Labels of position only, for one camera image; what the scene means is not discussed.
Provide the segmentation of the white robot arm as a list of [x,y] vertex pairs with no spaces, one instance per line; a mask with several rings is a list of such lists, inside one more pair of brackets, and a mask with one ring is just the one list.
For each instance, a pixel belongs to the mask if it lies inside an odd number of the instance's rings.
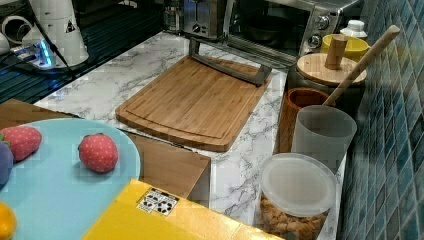
[[40,70],[76,67],[89,59],[72,0],[27,0],[34,25],[14,55]]

